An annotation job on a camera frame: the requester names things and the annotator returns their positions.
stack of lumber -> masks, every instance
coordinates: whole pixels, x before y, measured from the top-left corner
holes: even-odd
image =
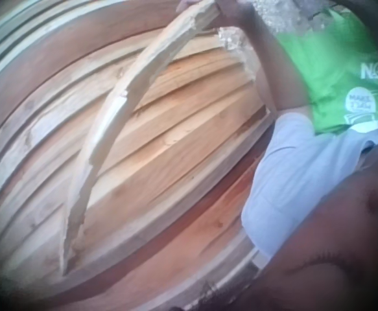
[[[208,32],[116,138],[60,273],[77,155],[177,2],[0,1],[0,284],[11,297],[42,309],[166,310],[195,301],[205,282],[230,282],[256,255],[239,215],[273,117]]]

hand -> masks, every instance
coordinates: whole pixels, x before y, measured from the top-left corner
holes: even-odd
[[[177,6],[177,13],[183,12],[191,5],[201,0],[181,0]],[[210,27],[239,27],[245,29],[254,24],[255,8],[247,0],[215,0],[220,16],[212,22]]]

raw timber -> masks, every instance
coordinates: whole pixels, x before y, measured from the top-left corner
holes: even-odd
[[[205,0],[0,7],[0,284],[52,310],[166,310],[257,255],[240,224],[274,120]]]

green t-shirt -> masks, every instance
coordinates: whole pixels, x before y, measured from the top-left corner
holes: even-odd
[[[354,14],[329,13],[321,32],[278,35],[307,85],[316,133],[378,121],[378,49]]]

skin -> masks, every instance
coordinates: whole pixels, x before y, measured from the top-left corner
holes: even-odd
[[[361,19],[374,35],[378,11],[371,2],[342,4],[345,1],[362,16],[367,16],[366,8],[373,10]],[[194,2],[184,1],[180,9]],[[305,88],[262,19],[247,4],[217,0],[217,5],[222,16],[215,23],[240,27],[250,40],[267,73],[277,110],[308,115]],[[220,307],[205,304],[199,310],[361,311],[378,310],[377,303],[378,145],[321,200],[235,302]]]

